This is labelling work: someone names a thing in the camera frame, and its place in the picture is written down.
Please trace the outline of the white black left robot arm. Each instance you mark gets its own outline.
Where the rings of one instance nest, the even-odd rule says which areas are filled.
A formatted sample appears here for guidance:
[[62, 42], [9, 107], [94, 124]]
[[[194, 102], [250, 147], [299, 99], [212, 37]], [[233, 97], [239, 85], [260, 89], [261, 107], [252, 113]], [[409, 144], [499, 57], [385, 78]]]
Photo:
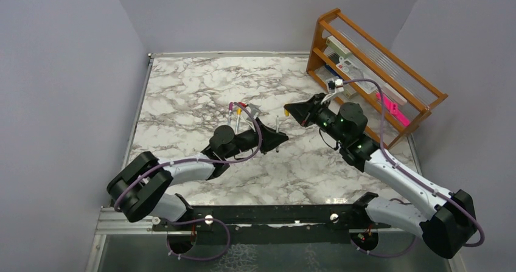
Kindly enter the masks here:
[[247, 160], [236, 155], [248, 150], [266, 154], [288, 141], [287, 134], [259, 119], [255, 122], [256, 130], [240, 134], [229, 125], [217, 127], [208, 146], [195, 156], [162, 162], [150, 151], [140, 153], [106, 187], [114, 200], [113, 208], [132, 223], [153, 215], [167, 219], [175, 229], [187, 228], [191, 206], [180, 194], [169, 195], [166, 190], [189, 181], [218, 178], [231, 164]]

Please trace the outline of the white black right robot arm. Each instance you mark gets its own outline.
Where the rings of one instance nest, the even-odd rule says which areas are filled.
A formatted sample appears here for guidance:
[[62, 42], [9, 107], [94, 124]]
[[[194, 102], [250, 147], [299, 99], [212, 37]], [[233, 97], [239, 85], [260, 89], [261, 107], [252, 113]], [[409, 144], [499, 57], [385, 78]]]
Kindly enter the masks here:
[[445, 259], [453, 258], [479, 231], [472, 196], [438, 186], [395, 159], [367, 135], [368, 119], [359, 104], [344, 103], [334, 113], [320, 93], [305, 102], [288, 103], [284, 110], [302, 127], [316, 125], [336, 140], [346, 163], [384, 182], [409, 202], [395, 204], [373, 195], [352, 209], [356, 226], [365, 228], [375, 222], [402, 229]]

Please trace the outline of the pink tool on shelf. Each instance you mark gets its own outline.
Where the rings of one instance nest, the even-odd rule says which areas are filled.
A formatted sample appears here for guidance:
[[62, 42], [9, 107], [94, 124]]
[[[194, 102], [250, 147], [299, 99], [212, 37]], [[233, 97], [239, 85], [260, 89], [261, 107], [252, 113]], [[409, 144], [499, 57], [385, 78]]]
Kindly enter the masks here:
[[376, 93], [376, 98], [378, 101], [381, 100], [383, 96], [384, 107], [388, 110], [388, 112], [395, 117], [404, 127], [407, 127], [410, 124], [410, 120], [401, 112], [399, 105], [392, 101], [385, 94]]

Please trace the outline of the wooden shelf rack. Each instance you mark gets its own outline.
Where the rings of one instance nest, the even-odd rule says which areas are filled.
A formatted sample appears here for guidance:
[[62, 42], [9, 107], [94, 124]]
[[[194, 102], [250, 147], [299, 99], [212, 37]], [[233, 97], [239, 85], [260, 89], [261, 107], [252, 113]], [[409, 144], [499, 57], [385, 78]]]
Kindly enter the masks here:
[[[341, 71], [337, 66], [340, 56], [326, 45], [326, 38], [331, 35], [353, 53], [351, 56], [355, 56], [374, 72], [382, 80], [382, 84], [378, 85], [370, 79], [354, 80]], [[432, 110], [448, 97], [345, 16], [340, 9], [326, 12], [317, 19], [306, 71], [322, 88], [327, 87], [326, 79], [333, 75], [348, 80], [352, 91], [373, 109], [385, 109], [387, 127], [395, 132], [385, 139], [386, 148], [392, 148], [417, 130]], [[377, 92], [385, 94], [399, 105], [410, 124], [404, 127], [384, 107], [383, 96], [378, 101], [377, 92], [366, 94], [355, 82], [373, 83], [378, 88]]]

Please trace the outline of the white device on shelf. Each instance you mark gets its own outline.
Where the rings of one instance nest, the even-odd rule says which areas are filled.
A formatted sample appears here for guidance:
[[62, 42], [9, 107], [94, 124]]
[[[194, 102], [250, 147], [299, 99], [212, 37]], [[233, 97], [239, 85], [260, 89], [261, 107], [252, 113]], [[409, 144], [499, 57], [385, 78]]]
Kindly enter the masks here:
[[[378, 85], [382, 84], [382, 80], [355, 56], [350, 55], [347, 58], [339, 57], [337, 66], [351, 79], [370, 79], [375, 81]], [[378, 88], [371, 82], [355, 82], [355, 84], [366, 94], [376, 93], [378, 91]]]

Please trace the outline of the white green box on shelf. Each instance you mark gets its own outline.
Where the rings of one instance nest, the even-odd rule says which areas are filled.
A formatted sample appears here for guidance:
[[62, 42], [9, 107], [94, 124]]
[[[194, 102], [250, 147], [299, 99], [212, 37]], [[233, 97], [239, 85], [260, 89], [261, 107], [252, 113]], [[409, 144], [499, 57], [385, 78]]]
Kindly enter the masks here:
[[337, 53], [340, 57], [348, 58], [353, 53], [340, 41], [338, 41], [333, 35], [326, 38], [327, 47], [331, 48], [335, 53]]

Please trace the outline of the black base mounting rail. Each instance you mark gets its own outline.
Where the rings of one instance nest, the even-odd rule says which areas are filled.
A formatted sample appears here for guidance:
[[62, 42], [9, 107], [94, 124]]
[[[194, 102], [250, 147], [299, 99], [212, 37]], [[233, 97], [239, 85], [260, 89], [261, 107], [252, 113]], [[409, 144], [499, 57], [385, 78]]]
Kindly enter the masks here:
[[353, 204], [194, 206], [173, 223], [161, 218], [152, 226], [173, 242], [196, 245], [350, 242], [350, 233], [386, 229]]

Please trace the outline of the aluminium frame rail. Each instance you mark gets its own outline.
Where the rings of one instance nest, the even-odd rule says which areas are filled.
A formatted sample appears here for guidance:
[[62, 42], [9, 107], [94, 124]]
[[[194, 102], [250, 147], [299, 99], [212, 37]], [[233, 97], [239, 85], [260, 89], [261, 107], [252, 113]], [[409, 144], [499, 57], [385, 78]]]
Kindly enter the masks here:
[[125, 215], [112, 207], [103, 207], [97, 220], [95, 233], [98, 235], [143, 235], [153, 232], [152, 217], [144, 217], [135, 223], [129, 222]]

